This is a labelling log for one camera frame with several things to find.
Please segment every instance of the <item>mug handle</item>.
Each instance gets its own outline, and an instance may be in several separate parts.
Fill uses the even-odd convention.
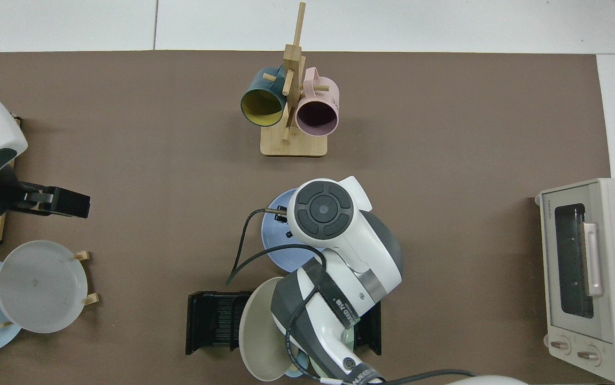
[[[314,82],[319,80],[317,67],[310,67],[305,70],[305,79],[302,81],[302,89],[305,91],[305,97],[316,97],[314,93]]]

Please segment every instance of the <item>oven door handle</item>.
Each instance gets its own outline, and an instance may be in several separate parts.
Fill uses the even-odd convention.
[[[591,222],[582,223],[582,248],[585,263],[583,273],[585,275],[585,291],[590,297],[599,297],[604,294],[600,273],[600,248],[597,239],[597,224]]]

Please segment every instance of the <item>wooden mug stand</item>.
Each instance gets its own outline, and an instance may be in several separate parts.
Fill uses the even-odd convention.
[[[260,152],[265,156],[305,156],[319,157],[326,155],[326,136],[310,136],[302,132],[295,124],[295,108],[302,92],[302,74],[305,72],[305,56],[300,47],[302,20],[305,17],[305,3],[300,3],[298,21],[295,24],[293,44],[286,44],[283,51],[283,68],[286,82],[283,95],[287,97],[281,120],[270,127],[261,127]]]

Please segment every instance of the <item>blue mug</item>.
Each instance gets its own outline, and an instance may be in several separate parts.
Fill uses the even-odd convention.
[[[286,97],[281,93],[285,82],[283,65],[261,69],[241,98],[241,111],[246,119],[261,127],[277,124],[286,107]]]

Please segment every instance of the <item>pink mug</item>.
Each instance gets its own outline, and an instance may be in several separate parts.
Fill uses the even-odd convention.
[[[340,92],[334,81],[319,76],[317,68],[305,70],[305,80],[302,81],[305,95],[295,108],[295,123],[305,134],[326,136],[338,127],[338,102]]]

